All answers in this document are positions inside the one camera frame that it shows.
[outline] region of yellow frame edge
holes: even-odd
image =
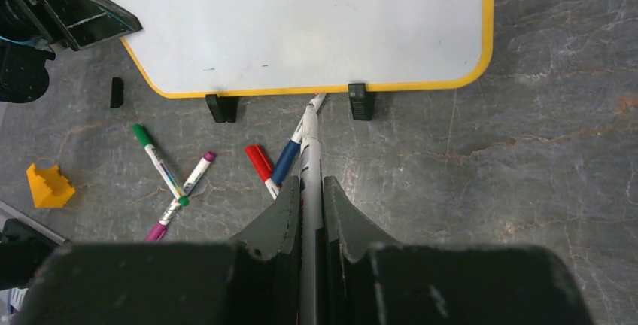
[[[492,60],[492,50],[494,46],[494,0],[483,0],[483,16],[482,16],[482,52],[481,59],[478,60],[476,67],[465,77],[455,80],[447,80],[444,82],[406,82],[406,83],[377,83],[368,84],[368,90],[372,92],[389,92],[398,90],[452,90],[466,86],[477,80],[488,69]],[[169,99],[179,98],[202,98],[207,94],[218,94],[220,96],[270,96],[278,94],[304,94],[304,93],[344,93],[348,91],[348,85],[326,86],[326,87],[291,87],[291,88],[271,88],[267,90],[229,90],[218,92],[193,92],[193,93],[165,93],[150,80],[148,74],[141,66],[133,50],[126,42],[124,37],[120,40],[126,51],[137,65],[141,75],[144,77],[148,85],[162,97]]]

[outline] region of red marker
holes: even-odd
[[[245,151],[248,155],[248,158],[253,163],[253,167],[257,170],[257,173],[259,173],[261,181],[263,181],[263,184],[266,185],[268,192],[270,192],[270,196],[272,196],[272,199],[277,199],[277,195],[279,194],[279,187],[270,178],[270,176],[272,175],[272,166],[266,158],[263,150],[260,146],[254,144],[252,146],[246,147]]]

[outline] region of purple marker cap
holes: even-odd
[[[146,235],[146,241],[159,241],[166,233],[166,226],[161,223],[155,223],[153,229]]]
[[[206,152],[206,154],[204,155],[204,159],[208,162],[213,162],[213,160],[215,159],[215,153]]]

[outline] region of red marker cap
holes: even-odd
[[[269,179],[272,174],[272,165],[270,164],[270,161],[268,161],[268,158],[266,158],[261,147],[254,144],[246,147],[245,151],[248,158],[253,163],[253,167],[257,170],[257,173],[259,173],[261,181]]]

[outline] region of green marker cap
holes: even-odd
[[[186,197],[186,196],[182,196],[182,197],[180,197],[180,198],[178,199],[178,202],[180,202],[180,205],[181,205],[182,207],[186,207],[186,206],[188,206],[188,204],[190,203],[190,201],[189,201],[188,197]]]
[[[140,141],[142,147],[153,144],[153,142],[150,140],[150,137],[148,136],[148,133],[146,132],[146,129],[141,124],[136,123],[133,125],[133,133],[135,133],[135,137],[138,138],[138,141]]]

